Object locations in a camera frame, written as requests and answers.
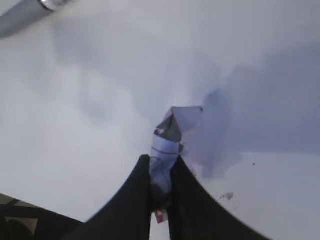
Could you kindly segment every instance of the silver tube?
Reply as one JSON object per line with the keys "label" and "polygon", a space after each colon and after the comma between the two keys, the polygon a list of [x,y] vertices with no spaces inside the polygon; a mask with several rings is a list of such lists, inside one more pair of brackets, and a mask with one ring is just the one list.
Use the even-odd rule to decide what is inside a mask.
{"label": "silver tube", "polygon": [[66,5],[70,0],[22,0],[0,16],[0,38],[10,37]]}

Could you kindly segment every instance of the dark speck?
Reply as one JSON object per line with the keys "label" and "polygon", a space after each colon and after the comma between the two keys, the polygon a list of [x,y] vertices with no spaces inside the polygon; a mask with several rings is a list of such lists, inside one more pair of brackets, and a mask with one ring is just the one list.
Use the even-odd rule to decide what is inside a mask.
{"label": "dark speck", "polygon": [[226,199],[231,200],[234,197],[234,193],[233,192],[229,192],[225,195]]}

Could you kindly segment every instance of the blurry object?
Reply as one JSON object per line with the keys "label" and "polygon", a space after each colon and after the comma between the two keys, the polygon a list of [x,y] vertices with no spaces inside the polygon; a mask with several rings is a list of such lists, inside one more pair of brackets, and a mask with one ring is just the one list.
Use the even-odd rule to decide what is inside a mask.
{"label": "blurry object", "polygon": [[202,107],[172,107],[154,132],[150,176],[153,208],[156,210],[170,206],[170,172],[184,149],[181,143],[183,133],[197,126],[202,113]]}
{"label": "blurry object", "polygon": [[22,0],[0,16],[0,38],[10,37],[59,10],[71,0]]}

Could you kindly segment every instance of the stain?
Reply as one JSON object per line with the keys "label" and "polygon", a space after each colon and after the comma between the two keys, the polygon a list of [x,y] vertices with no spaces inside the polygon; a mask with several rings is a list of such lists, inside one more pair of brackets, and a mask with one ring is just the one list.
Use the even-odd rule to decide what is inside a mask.
{"label": "stain", "polygon": [[234,193],[233,192],[229,192],[224,196],[225,196],[226,199],[231,200],[234,197]]}
{"label": "stain", "polygon": [[231,200],[234,197],[234,193],[233,192],[228,192],[225,195],[222,195],[221,197],[219,197],[218,200],[223,200],[223,199],[227,199],[227,200]]}

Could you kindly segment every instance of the white surface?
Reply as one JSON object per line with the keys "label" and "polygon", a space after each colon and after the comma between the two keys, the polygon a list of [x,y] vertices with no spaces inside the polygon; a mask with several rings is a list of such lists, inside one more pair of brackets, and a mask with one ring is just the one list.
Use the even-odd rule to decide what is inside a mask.
{"label": "white surface", "polygon": [[171,106],[203,104],[187,161],[211,195],[272,239],[318,239],[319,8],[78,0],[2,39],[0,192],[85,221]]}

